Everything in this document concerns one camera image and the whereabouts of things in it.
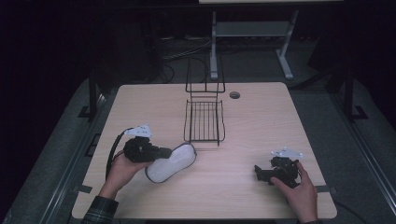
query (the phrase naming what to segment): hand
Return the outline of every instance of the hand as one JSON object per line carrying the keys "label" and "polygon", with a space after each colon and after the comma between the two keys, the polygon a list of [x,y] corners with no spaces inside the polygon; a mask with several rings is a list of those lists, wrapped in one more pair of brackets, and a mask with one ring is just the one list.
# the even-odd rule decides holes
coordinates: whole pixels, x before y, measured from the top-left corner
{"label": "hand", "polygon": [[291,209],[301,223],[318,220],[318,192],[308,176],[308,172],[297,162],[301,173],[301,184],[294,189],[289,188],[281,180],[272,177],[271,181],[277,186],[289,201]]}
{"label": "hand", "polygon": [[99,196],[114,200],[117,192],[128,184],[139,170],[150,164],[152,162],[131,162],[125,157],[123,151],[120,151],[115,156],[107,180],[102,186]]}

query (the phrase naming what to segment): table surface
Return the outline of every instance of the table surface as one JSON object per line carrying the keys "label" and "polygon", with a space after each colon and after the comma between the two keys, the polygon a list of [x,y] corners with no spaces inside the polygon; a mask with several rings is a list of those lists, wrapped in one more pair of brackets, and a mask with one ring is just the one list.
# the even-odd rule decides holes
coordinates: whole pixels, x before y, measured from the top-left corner
{"label": "table surface", "polygon": [[199,0],[202,4],[227,3],[316,3],[316,2],[343,2],[344,0]]}
{"label": "table surface", "polygon": [[[148,123],[154,146],[175,148],[184,142],[184,84],[122,86],[112,106],[92,158],[73,217],[83,218],[105,182],[106,160],[117,135]],[[231,91],[240,93],[232,99]],[[272,169],[271,151],[284,146],[304,153],[300,159],[316,186],[326,185],[304,127],[283,83],[227,83],[223,102],[225,139],[193,143],[195,163],[164,183],[150,182],[144,171],[118,194],[117,218],[293,218],[285,197],[274,186],[258,181],[254,165]],[[116,150],[123,148],[124,135]],[[318,194],[319,218],[333,218],[329,192]]]}

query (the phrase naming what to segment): sleeve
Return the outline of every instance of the sleeve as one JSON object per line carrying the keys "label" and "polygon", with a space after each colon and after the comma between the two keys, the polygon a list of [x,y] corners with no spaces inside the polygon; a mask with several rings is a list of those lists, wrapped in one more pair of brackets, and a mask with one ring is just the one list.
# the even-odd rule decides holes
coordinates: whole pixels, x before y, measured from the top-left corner
{"label": "sleeve", "polygon": [[101,196],[96,196],[91,204],[90,209],[88,209],[88,212],[85,214],[81,223],[82,224],[91,224],[91,223],[108,224],[108,223],[111,223],[113,220],[114,214],[116,214],[118,206],[119,206],[119,203],[114,200],[104,198]]}

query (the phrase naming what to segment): round hole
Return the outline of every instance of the round hole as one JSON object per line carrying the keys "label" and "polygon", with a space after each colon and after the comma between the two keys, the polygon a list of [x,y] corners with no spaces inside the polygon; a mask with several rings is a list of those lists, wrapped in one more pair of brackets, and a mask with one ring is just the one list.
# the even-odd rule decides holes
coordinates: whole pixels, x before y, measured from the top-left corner
{"label": "round hole", "polygon": [[232,91],[230,92],[230,97],[233,99],[238,99],[239,97],[241,97],[241,94],[239,94],[239,92],[237,91]]}

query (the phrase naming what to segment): white slipper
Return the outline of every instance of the white slipper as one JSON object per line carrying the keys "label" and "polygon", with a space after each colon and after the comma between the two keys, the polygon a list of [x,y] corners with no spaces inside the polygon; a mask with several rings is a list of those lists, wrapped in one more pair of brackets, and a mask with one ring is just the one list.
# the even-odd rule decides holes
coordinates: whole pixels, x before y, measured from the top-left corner
{"label": "white slipper", "polygon": [[162,183],[180,170],[195,162],[197,153],[190,143],[184,143],[172,151],[169,159],[158,159],[146,167],[146,176],[154,183]]}

